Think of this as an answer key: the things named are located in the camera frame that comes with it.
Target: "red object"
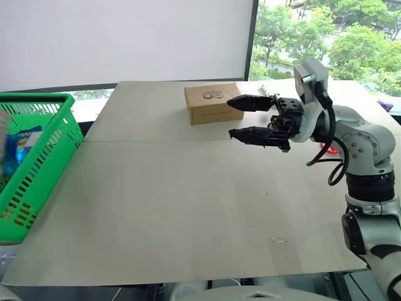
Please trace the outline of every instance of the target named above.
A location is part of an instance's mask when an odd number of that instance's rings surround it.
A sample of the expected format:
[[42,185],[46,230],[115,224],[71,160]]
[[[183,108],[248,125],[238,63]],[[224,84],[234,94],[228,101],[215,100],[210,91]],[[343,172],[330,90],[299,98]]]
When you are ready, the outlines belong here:
[[[324,143],[321,143],[321,144],[320,144],[320,147],[321,147],[321,148],[324,148],[324,146],[325,146]],[[330,155],[335,155],[335,154],[337,154],[338,152],[337,152],[337,150],[336,150],[334,147],[330,146],[330,147],[328,148],[328,150],[326,150],[326,153],[328,153],[328,154],[330,154]]]

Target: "basket handle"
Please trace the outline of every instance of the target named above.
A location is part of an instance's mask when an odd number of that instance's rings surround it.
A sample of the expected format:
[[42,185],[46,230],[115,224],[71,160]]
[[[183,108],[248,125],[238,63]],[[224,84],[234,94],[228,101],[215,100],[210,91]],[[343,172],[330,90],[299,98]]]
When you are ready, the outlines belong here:
[[65,93],[34,93],[11,92],[0,93],[0,102],[66,102],[69,94]]

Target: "black cable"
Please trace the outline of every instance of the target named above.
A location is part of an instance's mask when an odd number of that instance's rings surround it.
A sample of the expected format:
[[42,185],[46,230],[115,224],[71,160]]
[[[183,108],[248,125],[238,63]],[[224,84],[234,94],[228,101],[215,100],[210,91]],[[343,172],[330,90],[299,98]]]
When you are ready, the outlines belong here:
[[341,159],[320,159],[316,163],[320,162],[343,162]]
[[326,151],[329,149],[331,146],[331,143],[333,143],[334,139],[334,134],[336,131],[336,117],[334,114],[333,107],[331,105],[327,106],[327,113],[328,113],[328,119],[329,119],[329,128],[328,128],[328,135],[327,139],[325,142],[325,146],[319,151],[315,157],[310,160],[309,162],[306,163],[306,166],[312,166],[313,164],[317,163],[319,159],[326,153]]
[[[337,165],[334,170],[331,172],[331,174],[328,177],[328,184],[330,186],[334,186],[335,184],[337,184],[338,182],[340,182],[340,180],[343,178],[343,176],[346,173],[346,170],[348,169],[348,165],[350,164],[350,154],[348,153],[348,149],[346,148],[344,142],[342,142],[339,138],[334,137],[334,141],[337,142],[337,144],[341,147],[342,149],[342,153],[344,156],[344,161],[339,163],[339,165]],[[333,181],[333,177],[334,175],[337,173],[337,171],[340,169],[340,173],[338,174],[337,178]]]

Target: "wooden board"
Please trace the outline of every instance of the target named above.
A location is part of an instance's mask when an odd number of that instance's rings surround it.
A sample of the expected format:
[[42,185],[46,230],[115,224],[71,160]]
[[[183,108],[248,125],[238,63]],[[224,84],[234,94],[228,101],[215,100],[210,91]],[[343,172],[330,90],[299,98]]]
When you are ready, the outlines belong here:
[[13,285],[123,285],[365,265],[344,245],[345,183],[237,141],[84,142],[14,259]]

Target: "green plastic basket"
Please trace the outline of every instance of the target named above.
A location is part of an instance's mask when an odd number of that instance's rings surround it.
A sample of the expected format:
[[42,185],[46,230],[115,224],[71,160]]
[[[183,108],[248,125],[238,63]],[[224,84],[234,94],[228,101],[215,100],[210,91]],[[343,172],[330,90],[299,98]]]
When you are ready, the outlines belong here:
[[42,126],[43,133],[4,186],[0,185],[0,244],[24,240],[83,136],[74,98],[60,93],[0,93],[9,134]]

